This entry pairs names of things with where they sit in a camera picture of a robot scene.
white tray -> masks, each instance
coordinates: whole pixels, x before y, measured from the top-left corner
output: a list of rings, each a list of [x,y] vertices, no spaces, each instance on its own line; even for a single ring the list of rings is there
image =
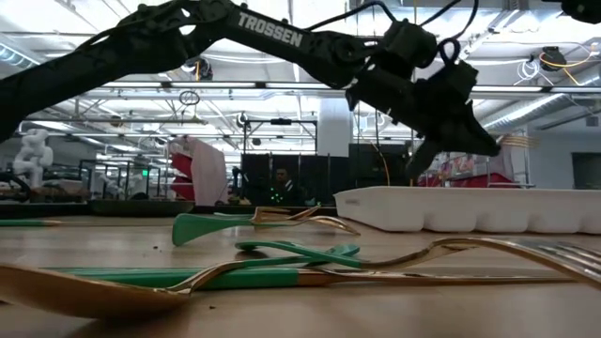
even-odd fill
[[[601,192],[371,187],[335,195],[338,215],[384,231],[601,234]]]

green utensil handle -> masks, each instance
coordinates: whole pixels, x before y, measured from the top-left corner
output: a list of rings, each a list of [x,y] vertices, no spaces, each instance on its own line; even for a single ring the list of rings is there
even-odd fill
[[[175,246],[180,246],[206,234],[241,225],[254,224],[250,219],[224,220],[191,214],[179,214],[173,223],[171,241]],[[277,227],[285,226],[285,224],[259,224],[258,226]]]
[[[48,226],[48,224],[41,220],[0,220],[0,227],[2,226]]]
[[[280,249],[294,254],[313,257],[315,260],[339,264],[345,267],[360,269],[362,261],[345,257],[336,253],[324,253],[319,250],[305,248],[299,244],[288,241],[243,241],[236,243],[236,248],[244,251],[255,250],[258,247]]]
[[[168,287],[185,281],[201,269],[87,269],[54,268],[77,277],[145,287]],[[295,268],[236,269],[219,275],[201,290],[296,286]]]
[[[329,253],[352,256],[358,253],[360,248],[354,244],[336,245],[329,249]],[[245,266],[267,266],[279,264],[308,263],[315,266],[323,263],[319,259],[308,256],[293,256],[282,258],[263,258],[245,261]],[[199,268],[193,269],[153,269],[153,268],[46,268],[53,271],[72,274],[83,278],[93,278],[108,282],[130,284],[146,287],[167,287],[182,282],[198,272]],[[250,287],[285,287],[292,284],[292,270],[294,268],[271,268],[271,269],[237,269],[225,275],[220,275],[201,289],[225,289],[225,288],[250,288]]]

wooden table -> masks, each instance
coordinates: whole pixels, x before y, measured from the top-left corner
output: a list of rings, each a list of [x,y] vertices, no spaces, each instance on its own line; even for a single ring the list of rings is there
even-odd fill
[[[119,224],[119,219],[112,224]],[[104,220],[90,220],[106,224]],[[139,226],[0,229],[0,259],[35,267],[205,267],[231,260],[236,241],[292,240],[319,249],[353,242],[360,257],[384,259],[422,249],[433,233],[385,234],[356,225],[361,237],[318,225],[255,233],[234,228],[171,244],[171,220]],[[601,249],[601,238],[553,236]],[[435,260],[422,270],[486,272],[537,268],[486,249]],[[152,321],[106,324],[0,305],[0,337],[599,337],[601,293],[580,284],[231,290],[197,293],[191,305]]]

utensil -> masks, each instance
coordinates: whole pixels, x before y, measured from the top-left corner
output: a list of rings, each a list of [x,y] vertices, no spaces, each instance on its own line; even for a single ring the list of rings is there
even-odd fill
[[[349,232],[354,235],[361,233],[344,221],[328,216],[314,216],[297,223],[255,223],[256,218],[250,220],[223,220],[217,218],[203,217],[191,214],[177,215],[171,230],[171,241],[175,246],[181,246],[193,239],[206,234],[224,230],[234,226],[251,225],[254,229],[297,226],[308,222],[317,222],[324,225]]]
[[[49,221],[49,220],[0,220],[0,227],[9,226],[31,226],[31,227],[43,227],[43,226],[57,226],[62,225],[61,221]]]
[[[309,217],[313,215],[316,211],[319,210],[321,206],[310,207],[304,211],[301,211],[292,216],[286,216],[288,212],[287,209],[280,207],[257,207],[254,209],[253,215],[236,215],[236,214],[224,214],[221,212],[215,212],[215,216],[226,217],[228,219],[237,219],[237,220],[249,220],[253,223],[264,223],[264,222],[279,222],[279,221],[296,221],[301,220],[305,217]]]
[[[145,287],[167,287],[181,283],[202,269],[54,268],[81,278]],[[427,273],[378,272],[346,269],[253,268],[228,271],[207,282],[201,290],[323,286],[347,282],[381,282],[402,285],[432,284],[546,284],[573,283],[563,277],[468,276]]]
[[[348,247],[351,251],[358,250],[354,245]],[[203,269],[169,287],[141,287],[87,280],[47,269],[4,264],[0,265],[0,300],[86,318],[155,315],[183,305],[195,289],[229,270],[320,261],[308,256],[290,256],[226,262]]]
[[[331,217],[331,216],[313,216],[310,217],[308,219],[296,222],[296,223],[284,223],[284,224],[277,224],[277,226],[279,227],[292,227],[292,226],[299,226],[301,224],[304,223],[309,223],[309,222],[315,222],[315,223],[320,223],[320,224],[324,224],[327,225],[329,227],[333,227],[335,229],[338,230],[342,230],[342,231],[346,231],[348,233],[351,233],[353,235],[356,236],[360,236],[361,233],[357,230],[355,230],[355,228],[353,228],[352,226],[348,225],[345,221],[335,218],[335,217]],[[269,225],[269,226],[274,226],[275,224],[273,223],[262,223],[262,224],[256,224],[254,226],[255,230],[263,230],[263,229],[269,229],[269,227],[265,227],[265,225]]]
[[[433,241],[427,248],[419,252],[381,262],[369,262],[353,257],[323,253],[284,241],[246,241],[236,244],[236,247],[241,250],[254,250],[258,247],[281,249],[324,261],[329,260],[331,263],[347,267],[373,270],[406,268],[434,258],[482,247],[520,256],[601,290],[601,253],[559,241],[533,238],[442,238]]]

black robotic arm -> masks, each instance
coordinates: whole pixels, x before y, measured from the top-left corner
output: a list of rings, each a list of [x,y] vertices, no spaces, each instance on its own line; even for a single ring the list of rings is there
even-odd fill
[[[183,26],[194,26],[188,34]],[[499,146],[473,116],[470,92],[477,70],[457,61],[458,42],[436,38],[408,21],[394,21],[382,39],[299,29],[229,0],[173,0],[141,5],[115,28],[76,51],[0,81],[0,141],[28,115],[134,73],[176,69],[228,38],[298,64],[321,83],[344,88],[349,108],[364,101],[424,138],[408,167],[416,178],[441,151],[495,156]],[[446,42],[454,54],[444,52]],[[431,78],[410,80],[440,53],[445,66]]]

